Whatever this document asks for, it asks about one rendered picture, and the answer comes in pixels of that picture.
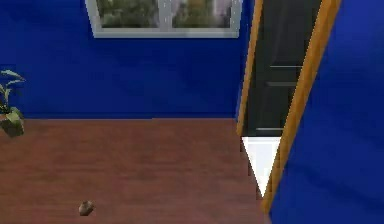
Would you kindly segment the black room door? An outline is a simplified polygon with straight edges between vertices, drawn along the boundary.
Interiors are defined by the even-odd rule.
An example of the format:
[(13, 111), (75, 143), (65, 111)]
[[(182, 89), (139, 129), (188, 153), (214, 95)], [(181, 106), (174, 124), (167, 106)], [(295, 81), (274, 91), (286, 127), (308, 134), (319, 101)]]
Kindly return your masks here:
[(321, 0), (264, 0), (243, 124), (246, 137), (279, 137)]

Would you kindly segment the green house plant in pot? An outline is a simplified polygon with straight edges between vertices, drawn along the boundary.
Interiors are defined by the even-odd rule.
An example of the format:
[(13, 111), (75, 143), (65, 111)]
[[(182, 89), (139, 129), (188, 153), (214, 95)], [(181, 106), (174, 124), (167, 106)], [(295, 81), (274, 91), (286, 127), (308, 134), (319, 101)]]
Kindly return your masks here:
[(25, 82), (25, 78), (12, 70), (0, 70), (0, 76), (6, 78), (6, 83), (0, 82), (0, 128), (10, 137), (22, 136), (24, 130), (24, 115), (9, 102), (13, 86)]

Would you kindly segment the orange wooden door frame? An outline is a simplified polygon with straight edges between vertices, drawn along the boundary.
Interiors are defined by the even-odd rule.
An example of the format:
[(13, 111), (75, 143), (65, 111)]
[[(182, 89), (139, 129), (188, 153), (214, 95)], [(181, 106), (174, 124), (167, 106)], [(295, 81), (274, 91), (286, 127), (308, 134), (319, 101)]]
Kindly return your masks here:
[(255, 0), (236, 131), (248, 156), (249, 172), (268, 176), (267, 184), (258, 187), (258, 196), (262, 211), (269, 213), (342, 0), (321, 0), (282, 135), (246, 137), (243, 124), (263, 1)]

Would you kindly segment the small brown lump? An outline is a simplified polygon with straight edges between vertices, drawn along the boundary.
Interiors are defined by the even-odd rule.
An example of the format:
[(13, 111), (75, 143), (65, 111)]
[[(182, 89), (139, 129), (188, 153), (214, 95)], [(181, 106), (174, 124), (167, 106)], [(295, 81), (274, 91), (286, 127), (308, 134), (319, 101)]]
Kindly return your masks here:
[(80, 216), (88, 216), (94, 210), (94, 203), (91, 201), (83, 201), (79, 206), (79, 215)]

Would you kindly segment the grey framed window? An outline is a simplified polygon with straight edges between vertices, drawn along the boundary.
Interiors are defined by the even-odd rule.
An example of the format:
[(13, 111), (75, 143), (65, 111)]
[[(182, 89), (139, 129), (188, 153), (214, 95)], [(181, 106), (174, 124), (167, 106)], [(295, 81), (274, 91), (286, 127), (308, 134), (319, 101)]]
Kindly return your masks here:
[(95, 38), (236, 38), (242, 0), (84, 0)]

